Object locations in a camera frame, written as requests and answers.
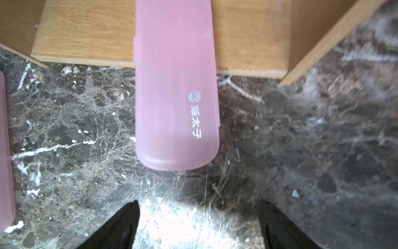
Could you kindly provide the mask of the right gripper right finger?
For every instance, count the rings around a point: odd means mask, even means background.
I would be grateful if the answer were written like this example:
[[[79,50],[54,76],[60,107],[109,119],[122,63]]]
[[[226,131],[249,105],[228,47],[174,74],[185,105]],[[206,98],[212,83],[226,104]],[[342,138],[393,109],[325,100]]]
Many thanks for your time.
[[[272,203],[261,199],[256,209],[266,249],[320,248]]]

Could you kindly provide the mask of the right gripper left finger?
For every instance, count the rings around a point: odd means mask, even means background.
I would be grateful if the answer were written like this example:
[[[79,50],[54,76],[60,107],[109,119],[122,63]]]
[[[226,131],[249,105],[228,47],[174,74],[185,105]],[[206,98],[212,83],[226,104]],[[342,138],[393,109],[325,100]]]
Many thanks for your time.
[[[131,249],[140,221],[140,206],[137,200],[124,205],[80,249]]]

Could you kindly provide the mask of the pink pencil case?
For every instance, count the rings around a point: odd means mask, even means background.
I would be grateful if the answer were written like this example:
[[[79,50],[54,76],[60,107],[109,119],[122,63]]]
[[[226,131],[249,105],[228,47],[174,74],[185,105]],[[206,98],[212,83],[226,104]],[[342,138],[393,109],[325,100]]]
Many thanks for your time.
[[[5,76],[1,72],[1,233],[15,218],[15,195],[8,133]]]
[[[210,163],[220,114],[210,1],[137,1],[135,135],[140,162],[185,171]]]

